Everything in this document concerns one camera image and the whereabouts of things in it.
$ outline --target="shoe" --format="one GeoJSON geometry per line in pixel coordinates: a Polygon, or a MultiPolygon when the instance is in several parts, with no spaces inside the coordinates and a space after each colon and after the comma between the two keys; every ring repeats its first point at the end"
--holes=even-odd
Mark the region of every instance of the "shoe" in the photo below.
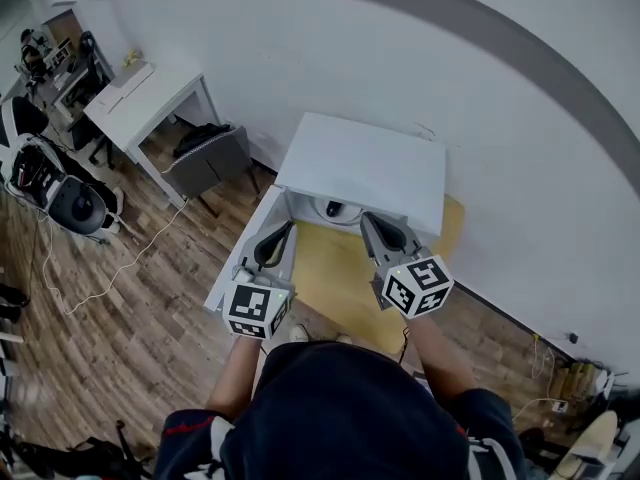
{"type": "Polygon", "coordinates": [[[347,336],[346,334],[339,334],[338,337],[336,338],[336,341],[338,343],[344,343],[345,345],[353,345],[353,341],[351,340],[351,337],[347,336]]]}
{"type": "Polygon", "coordinates": [[[311,341],[311,338],[302,325],[294,325],[289,331],[289,343],[306,343],[308,341],[311,341]]]}
{"type": "Polygon", "coordinates": [[[120,232],[120,223],[114,221],[111,223],[111,226],[102,229],[104,229],[108,233],[111,233],[112,235],[117,235],[120,232]]]}
{"type": "Polygon", "coordinates": [[[116,196],[116,215],[120,215],[124,209],[124,192],[120,187],[113,189],[113,195],[116,196]]]}

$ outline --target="person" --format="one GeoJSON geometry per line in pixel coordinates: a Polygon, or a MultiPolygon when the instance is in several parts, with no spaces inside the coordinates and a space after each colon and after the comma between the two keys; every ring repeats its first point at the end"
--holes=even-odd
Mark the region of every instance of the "person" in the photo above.
{"type": "MultiPolygon", "coordinates": [[[[154,478],[466,479],[472,439],[488,438],[506,453],[510,478],[523,479],[509,405],[478,388],[431,317],[407,327],[432,394],[395,361],[310,342],[296,326],[268,354],[252,399],[261,342],[238,338],[205,408],[166,419],[154,478]]],[[[473,456],[488,459],[482,478],[509,478],[496,455],[473,456]]]]}
{"type": "Polygon", "coordinates": [[[20,34],[20,44],[22,45],[22,63],[27,70],[36,76],[44,76],[47,67],[40,52],[31,43],[31,30],[25,29],[20,34]]]}

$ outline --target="open drawer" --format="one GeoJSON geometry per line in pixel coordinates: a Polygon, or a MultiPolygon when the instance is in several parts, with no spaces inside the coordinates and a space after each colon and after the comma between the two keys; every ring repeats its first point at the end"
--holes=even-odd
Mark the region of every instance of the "open drawer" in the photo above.
{"type": "MultiPolygon", "coordinates": [[[[209,293],[209,296],[204,303],[205,307],[210,311],[217,311],[222,309],[222,297],[224,295],[224,291],[229,281],[231,281],[233,267],[238,264],[240,252],[242,251],[244,244],[249,238],[258,233],[261,229],[266,228],[267,226],[270,226],[282,220],[293,218],[296,221],[308,222],[309,224],[314,224],[318,227],[322,226],[330,230],[334,230],[335,232],[346,232],[350,235],[357,235],[359,237],[359,218],[352,219],[350,223],[346,225],[334,224],[322,218],[322,216],[318,212],[318,208],[316,205],[317,200],[319,199],[306,194],[301,194],[289,187],[279,187],[278,185],[271,185],[262,201],[260,201],[258,208],[256,208],[256,211],[251,217],[251,220],[249,220],[249,222],[247,223],[247,226],[242,232],[242,235],[240,235],[238,242],[229,255],[229,259],[222,267],[222,270],[220,271],[220,274],[216,279],[213,289],[209,293]]],[[[378,213],[388,213],[383,212],[379,208],[368,209],[378,213]]]]}
{"type": "Polygon", "coordinates": [[[298,226],[296,298],[347,332],[388,353],[402,347],[405,323],[381,311],[369,282],[375,266],[360,236],[360,211],[406,216],[423,245],[445,259],[462,230],[464,208],[444,195],[445,148],[424,139],[319,114],[305,114],[271,186],[205,301],[222,308],[246,241],[266,226],[298,226]],[[332,223],[327,201],[357,208],[332,223]]]}

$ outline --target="white desk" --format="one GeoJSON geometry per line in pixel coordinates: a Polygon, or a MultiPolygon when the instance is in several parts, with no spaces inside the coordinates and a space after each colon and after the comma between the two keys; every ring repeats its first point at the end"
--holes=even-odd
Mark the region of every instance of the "white desk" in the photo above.
{"type": "Polygon", "coordinates": [[[404,341],[397,311],[380,311],[369,282],[375,267],[359,222],[337,226],[312,209],[316,198],[406,215],[424,245],[446,256],[462,230],[464,208],[445,211],[445,147],[417,137],[320,114],[305,114],[275,185],[258,205],[204,305],[221,307],[245,242],[281,220],[302,221],[293,281],[299,300],[388,353],[404,341]]]}
{"type": "Polygon", "coordinates": [[[162,179],[158,169],[140,149],[140,143],[193,93],[198,98],[203,117],[213,123],[218,121],[204,87],[202,72],[193,63],[160,62],[154,66],[151,76],[108,114],[99,107],[97,98],[85,107],[84,112],[120,150],[139,163],[167,193],[169,200],[179,207],[184,200],[162,179]]]}
{"type": "Polygon", "coordinates": [[[79,70],[74,71],[70,75],[69,79],[64,83],[62,89],[58,92],[58,95],[53,100],[53,106],[56,107],[58,112],[60,112],[60,115],[62,115],[62,117],[66,119],[68,124],[73,123],[73,116],[71,115],[71,112],[69,112],[69,109],[65,106],[64,98],[67,96],[67,94],[71,92],[71,90],[76,85],[78,85],[80,80],[82,80],[88,74],[89,74],[89,69],[86,67],[80,68],[79,70]]]}

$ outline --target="desk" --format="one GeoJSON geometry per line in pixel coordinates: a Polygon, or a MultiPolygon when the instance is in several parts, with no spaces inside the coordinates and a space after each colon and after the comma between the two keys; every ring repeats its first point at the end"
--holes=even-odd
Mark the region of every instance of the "desk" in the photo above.
{"type": "Polygon", "coordinates": [[[445,197],[445,148],[418,137],[307,113],[269,188],[205,301],[217,311],[245,242],[261,229],[294,219],[293,283],[297,298],[387,353],[403,342],[404,321],[381,311],[370,286],[375,271],[358,223],[337,226],[311,211],[314,198],[405,215],[423,245],[445,259],[462,231],[464,207],[445,197]]]}
{"type": "Polygon", "coordinates": [[[47,66],[47,69],[56,69],[66,59],[68,59],[72,53],[73,46],[71,45],[69,38],[67,38],[51,50],[49,55],[44,58],[44,64],[47,66]]]}
{"type": "MultiPolygon", "coordinates": [[[[578,473],[582,460],[574,456],[572,452],[578,450],[591,450],[597,459],[604,464],[608,463],[609,454],[613,447],[613,441],[618,430],[618,417],[613,411],[607,411],[598,416],[591,425],[580,435],[578,440],[569,449],[567,455],[560,461],[549,480],[564,480],[573,478],[578,473]]],[[[605,479],[613,470],[614,464],[608,464],[600,474],[600,479],[605,479]]]]}
{"type": "MultiPolygon", "coordinates": [[[[56,68],[56,71],[54,71],[54,76],[57,74],[64,74],[68,66],[69,62],[65,60],[60,66],[56,68]]],[[[73,73],[70,74],[69,78],[60,89],[56,88],[56,86],[53,84],[53,80],[51,80],[42,87],[38,88],[38,94],[40,94],[45,103],[56,107],[65,121],[71,124],[73,123],[73,116],[64,105],[64,98],[76,85],[78,85],[78,82],[80,82],[88,74],[89,69],[87,68],[87,62],[85,60],[78,59],[74,65],[73,73]]]]}
{"type": "Polygon", "coordinates": [[[133,92],[122,99],[109,113],[105,113],[94,99],[84,113],[127,153],[135,163],[151,176],[176,206],[184,200],[162,179],[161,173],[140,149],[140,143],[191,94],[196,94],[203,116],[217,123],[211,101],[207,96],[202,72],[191,62],[158,63],[155,70],[133,92]]]}

